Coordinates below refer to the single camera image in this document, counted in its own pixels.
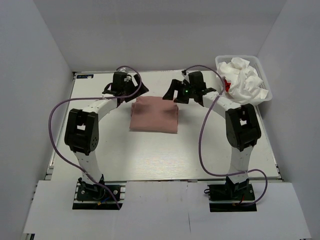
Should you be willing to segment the pink t shirt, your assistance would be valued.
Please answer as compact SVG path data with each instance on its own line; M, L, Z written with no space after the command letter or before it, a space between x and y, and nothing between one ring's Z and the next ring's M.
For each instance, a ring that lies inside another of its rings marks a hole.
M131 131L177 134L179 107L160 96L140 96L131 104Z

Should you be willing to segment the white t shirt red print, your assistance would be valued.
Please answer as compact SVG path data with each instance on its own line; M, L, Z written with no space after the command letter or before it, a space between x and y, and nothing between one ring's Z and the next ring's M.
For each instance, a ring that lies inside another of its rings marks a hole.
M269 91L259 87L263 82L259 77L240 78L235 81L223 79L225 84L225 95L239 104L258 105L267 99Z

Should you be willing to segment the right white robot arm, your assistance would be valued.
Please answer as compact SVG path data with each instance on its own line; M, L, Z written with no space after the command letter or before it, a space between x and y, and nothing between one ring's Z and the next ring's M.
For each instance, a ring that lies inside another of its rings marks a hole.
M239 104L222 96L216 89L207 87L200 71L183 72L182 81L173 79L163 100L188 104L190 99L219 114L225 119L225 133L231 146L231 161L226 176L226 195L236 200L249 186L249 162L254 146L261 137L261 128L250 104Z

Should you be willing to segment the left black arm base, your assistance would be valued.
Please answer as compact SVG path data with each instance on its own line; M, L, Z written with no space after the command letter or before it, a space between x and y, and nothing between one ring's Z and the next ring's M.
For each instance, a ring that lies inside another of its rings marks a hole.
M87 184L80 177L75 188L72 209L118 211L125 199L126 184L124 182L105 182L104 185L112 192L119 206L105 188Z

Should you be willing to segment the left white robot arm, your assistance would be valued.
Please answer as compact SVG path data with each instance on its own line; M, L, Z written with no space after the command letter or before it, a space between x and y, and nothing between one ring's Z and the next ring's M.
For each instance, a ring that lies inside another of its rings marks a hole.
M99 200L105 196L106 187L95 150L99 143L99 121L115 110L122 102L129 102L149 89L139 73L130 75L125 70L113 73L112 82L102 92L102 97L83 109L73 108L67 118L64 142L78 160L82 177L78 179L90 196Z

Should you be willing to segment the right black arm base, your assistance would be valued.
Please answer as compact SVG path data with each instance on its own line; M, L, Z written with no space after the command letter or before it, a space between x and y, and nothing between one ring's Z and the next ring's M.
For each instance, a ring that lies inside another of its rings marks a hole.
M209 198L209 210L211 213L236 213L236 212L256 212L257 206L253 203L255 193L252 184L248 189L235 196L227 193L224 184L211 184L203 191Z

